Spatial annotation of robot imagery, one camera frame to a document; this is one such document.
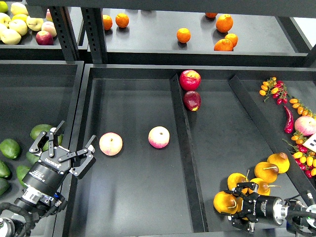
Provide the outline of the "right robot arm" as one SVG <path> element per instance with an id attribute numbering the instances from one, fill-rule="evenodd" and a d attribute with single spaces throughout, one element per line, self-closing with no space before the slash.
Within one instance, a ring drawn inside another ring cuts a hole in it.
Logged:
<path id="1" fill-rule="evenodd" d="M 259 185 L 254 182 L 244 182 L 225 190 L 224 194 L 233 197 L 234 204 L 219 213 L 228 216 L 233 227 L 247 233 L 254 233 L 256 223 L 280 226 L 285 222 L 287 231 L 295 236 L 316 235 L 316 203 L 311 193 L 307 195 L 312 204 L 305 207 L 295 197 L 283 200 L 260 195 L 258 188 Z"/>

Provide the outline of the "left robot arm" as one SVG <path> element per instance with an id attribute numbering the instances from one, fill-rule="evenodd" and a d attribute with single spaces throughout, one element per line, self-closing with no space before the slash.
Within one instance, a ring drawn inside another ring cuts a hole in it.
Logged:
<path id="1" fill-rule="evenodd" d="M 29 152 L 39 160 L 22 179 L 25 188 L 14 203 L 3 202 L 1 212 L 10 211 L 11 218 L 0 218 L 2 237 L 29 237 L 42 218 L 64 210 L 67 200 L 59 192 L 66 176 L 72 174 L 81 179 L 95 163 L 94 144 L 97 137 L 92 135 L 80 150 L 71 152 L 58 144 L 58 136 L 64 130 L 65 122 L 49 131 L 41 131 Z"/>

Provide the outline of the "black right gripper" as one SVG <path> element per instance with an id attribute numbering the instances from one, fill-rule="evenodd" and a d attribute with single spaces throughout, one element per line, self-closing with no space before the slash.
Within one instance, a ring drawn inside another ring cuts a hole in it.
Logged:
<path id="1" fill-rule="evenodd" d="M 284 215 L 281 209 L 284 201 L 280 197 L 264 196 L 251 194 L 247 196 L 242 192 L 243 189 L 255 191 L 258 185 L 254 182 L 241 182 L 232 190 L 224 190 L 227 194 L 243 199 L 241 211 L 236 213 L 221 212 L 228 216 L 233 227 L 247 233 L 254 233 L 255 223 L 264 223 L 280 226 L 284 222 Z"/>

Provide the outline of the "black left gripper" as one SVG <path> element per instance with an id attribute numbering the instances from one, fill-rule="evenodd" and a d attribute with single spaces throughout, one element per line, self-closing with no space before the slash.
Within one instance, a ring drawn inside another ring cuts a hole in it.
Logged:
<path id="1" fill-rule="evenodd" d="M 83 149 L 70 153 L 69 150 L 58 147 L 58 136 L 63 134 L 64 127 L 65 121 L 62 120 L 49 132 L 42 131 L 38 135 L 30 146 L 29 152 L 41 156 L 23 178 L 27 187 L 32 187 L 51 197 L 59 189 L 68 173 L 82 179 L 96 162 L 94 157 L 96 135 L 91 136 Z M 47 141 L 49 142 L 48 150 L 43 152 L 42 148 Z M 70 160 L 75 158 L 83 159 L 83 162 L 79 166 L 72 167 Z"/>

